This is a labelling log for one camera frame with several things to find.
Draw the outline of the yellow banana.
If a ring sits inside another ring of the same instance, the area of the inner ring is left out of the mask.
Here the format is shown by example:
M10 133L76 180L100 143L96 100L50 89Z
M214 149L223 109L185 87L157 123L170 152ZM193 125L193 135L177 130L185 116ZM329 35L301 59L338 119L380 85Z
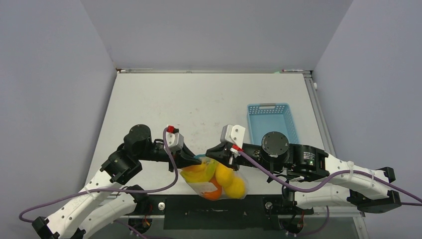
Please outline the yellow banana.
M200 165L185 167L180 175L187 183L201 183L210 181L215 173L218 162L211 160L203 160Z

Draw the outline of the clear zip top bag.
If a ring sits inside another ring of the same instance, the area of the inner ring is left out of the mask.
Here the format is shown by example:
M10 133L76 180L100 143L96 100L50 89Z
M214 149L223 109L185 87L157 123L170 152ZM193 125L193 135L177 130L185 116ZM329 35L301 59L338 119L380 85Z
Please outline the clear zip top bag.
M199 196L210 201L246 197L248 183L239 172L205 155L195 159L200 164L182 168L180 175Z

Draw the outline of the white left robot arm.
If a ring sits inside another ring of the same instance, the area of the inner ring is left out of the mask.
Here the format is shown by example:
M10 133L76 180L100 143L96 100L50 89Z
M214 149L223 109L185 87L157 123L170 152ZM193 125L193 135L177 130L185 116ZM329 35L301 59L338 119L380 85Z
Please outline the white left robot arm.
M125 184L142 171L143 160L167 162L175 174L167 186L144 190L138 185ZM133 126L123 143L101 165L84 188L73 195L46 203L63 205L47 217L38 217L31 225L41 239L85 239L117 218L134 212L143 214L148 209L149 193L173 187L179 178L178 169L201 165L201 160L184 144L177 128L164 128L162 138L152 140L147 125Z

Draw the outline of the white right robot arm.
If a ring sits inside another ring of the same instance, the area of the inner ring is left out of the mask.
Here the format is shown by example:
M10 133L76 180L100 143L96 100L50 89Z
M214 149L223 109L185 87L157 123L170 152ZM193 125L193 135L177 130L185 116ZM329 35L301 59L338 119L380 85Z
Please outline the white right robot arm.
M400 195L389 188L395 180L392 168L370 170L343 161L326 151L293 144L281 132L266 133L259 145L223 139L206 156L237 170L255 167L283 186L282 209L287 213L314 207L356 207L380 214L401 206Z

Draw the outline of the yellow lemon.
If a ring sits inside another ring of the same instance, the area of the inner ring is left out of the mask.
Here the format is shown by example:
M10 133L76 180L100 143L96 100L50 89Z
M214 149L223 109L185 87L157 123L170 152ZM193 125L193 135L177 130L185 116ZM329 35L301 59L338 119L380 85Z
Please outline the yellow lemon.
M219 163L215 168L215 179L222 187L228 187L232 184L234 179L234 171L231 168Z

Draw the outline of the orange fruit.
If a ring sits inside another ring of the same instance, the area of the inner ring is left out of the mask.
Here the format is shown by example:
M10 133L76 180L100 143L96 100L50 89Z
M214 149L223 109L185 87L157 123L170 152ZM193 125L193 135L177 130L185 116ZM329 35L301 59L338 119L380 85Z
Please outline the orange fruit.
M211 192L204 192L202 193L202 196L208 200L216 201L218 200L222 195L222 186L218 184L217 180L213 177L210 181L216 189Z

